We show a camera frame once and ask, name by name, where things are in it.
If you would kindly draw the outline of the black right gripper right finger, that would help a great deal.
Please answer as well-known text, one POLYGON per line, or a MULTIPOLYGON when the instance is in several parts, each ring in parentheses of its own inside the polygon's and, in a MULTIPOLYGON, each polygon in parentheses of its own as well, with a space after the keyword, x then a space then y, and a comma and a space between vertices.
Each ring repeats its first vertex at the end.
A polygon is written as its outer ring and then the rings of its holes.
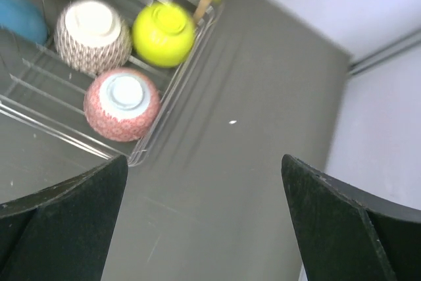
POLYGON ((284 155, 282 181, 308 280, 419 280, 420 210, 284 155))

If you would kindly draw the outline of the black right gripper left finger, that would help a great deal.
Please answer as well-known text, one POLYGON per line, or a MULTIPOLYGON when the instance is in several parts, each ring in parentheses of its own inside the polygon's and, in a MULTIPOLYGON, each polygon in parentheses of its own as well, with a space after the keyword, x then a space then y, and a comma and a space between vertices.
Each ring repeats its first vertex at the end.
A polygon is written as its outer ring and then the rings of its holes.
POLYGON ((127 177, 120 155, 1 204, 1 279, 100 280, 127 177))

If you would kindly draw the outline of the patterned white floral bowl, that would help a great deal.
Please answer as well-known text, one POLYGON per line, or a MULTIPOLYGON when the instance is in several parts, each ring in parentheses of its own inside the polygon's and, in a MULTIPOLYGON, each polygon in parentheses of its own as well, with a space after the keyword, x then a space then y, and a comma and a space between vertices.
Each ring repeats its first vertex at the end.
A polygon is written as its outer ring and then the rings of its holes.
POLYGON ((133 68, 116 68, 98 76, 84 97, 88 124, 112 141, 129 142, 144 137, 161 109, 154 83, 133 68))

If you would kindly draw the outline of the green bowl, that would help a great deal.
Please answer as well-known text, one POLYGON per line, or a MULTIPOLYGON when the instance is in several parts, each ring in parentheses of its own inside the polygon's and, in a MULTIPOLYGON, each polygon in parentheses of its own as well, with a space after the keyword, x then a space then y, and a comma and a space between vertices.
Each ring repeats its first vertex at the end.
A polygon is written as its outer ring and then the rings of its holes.
POLYGON ((149 64, 172 68, 183 63, 195 43, 195 24, 179 4, 154 2, 144 7, 132 26, 136 53, 149 64))

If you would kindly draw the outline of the blue bowl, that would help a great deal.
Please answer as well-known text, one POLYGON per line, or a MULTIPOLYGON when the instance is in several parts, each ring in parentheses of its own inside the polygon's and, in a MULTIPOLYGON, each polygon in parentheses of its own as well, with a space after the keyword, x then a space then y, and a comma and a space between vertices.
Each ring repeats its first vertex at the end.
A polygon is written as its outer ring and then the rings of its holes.
POLYGON ((40 45, 48 39, 43 14, 30 0, 1 0, 1 26, 40 45))

